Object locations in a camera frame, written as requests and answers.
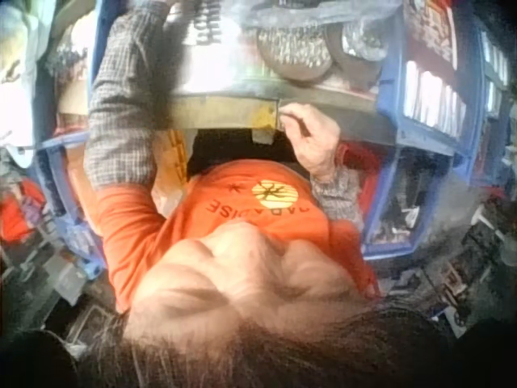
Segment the red object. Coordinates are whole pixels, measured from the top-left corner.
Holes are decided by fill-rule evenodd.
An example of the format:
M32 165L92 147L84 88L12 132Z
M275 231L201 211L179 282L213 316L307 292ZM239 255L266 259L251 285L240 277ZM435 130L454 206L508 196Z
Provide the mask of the red object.
M30 198L39 209L43 209L45 198L41 190L29 179L24 179L20 190L24 197ZM0 237L6 243L15 243L31 233L23 215L21 204L14 194L9 194L0 202Z
M362 172L359 208L366 216L373 202L380 174L380 159L366 146L356 142L342 142L336 152L338 164Z

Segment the yellow object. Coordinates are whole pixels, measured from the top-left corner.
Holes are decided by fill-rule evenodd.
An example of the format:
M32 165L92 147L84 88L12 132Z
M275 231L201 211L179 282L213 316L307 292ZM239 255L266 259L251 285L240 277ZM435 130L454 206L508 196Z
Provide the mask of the yellow object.
M277 102L219 95L178 97L171 105L175 128L275 129Z

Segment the dark hair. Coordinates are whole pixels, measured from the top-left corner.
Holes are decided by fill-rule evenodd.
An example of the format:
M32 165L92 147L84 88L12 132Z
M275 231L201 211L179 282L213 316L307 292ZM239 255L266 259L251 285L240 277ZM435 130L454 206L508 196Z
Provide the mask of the dark hair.
M361 314L308 343L243 323L216 355L122 339L125 322L125 316L116 319L79 361L80 386L426 386L438 383L435 375L448 352L430 321L399 308Z

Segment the hand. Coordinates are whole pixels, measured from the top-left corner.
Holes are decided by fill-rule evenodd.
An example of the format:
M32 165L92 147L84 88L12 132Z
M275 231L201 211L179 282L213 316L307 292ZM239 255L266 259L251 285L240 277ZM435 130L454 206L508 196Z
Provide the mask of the hand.
M336 171L334 159L341 132L338 124L315 107L299 103L282 107L280 115L298 162L315 179L330 182Z

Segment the checkered sleeve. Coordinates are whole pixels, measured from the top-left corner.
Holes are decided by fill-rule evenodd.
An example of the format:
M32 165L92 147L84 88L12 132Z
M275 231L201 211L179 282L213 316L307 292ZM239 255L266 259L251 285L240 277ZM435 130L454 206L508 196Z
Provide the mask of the checkered sleeve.
M151 78L168 12L164 2L146 2L111 27L93 86L84 160L95 189L154 181Z
M359 208L359 174L345 166L339 166L334 180L329 183L310 178L313 195L330 220L349 220L363 230L364 222Z

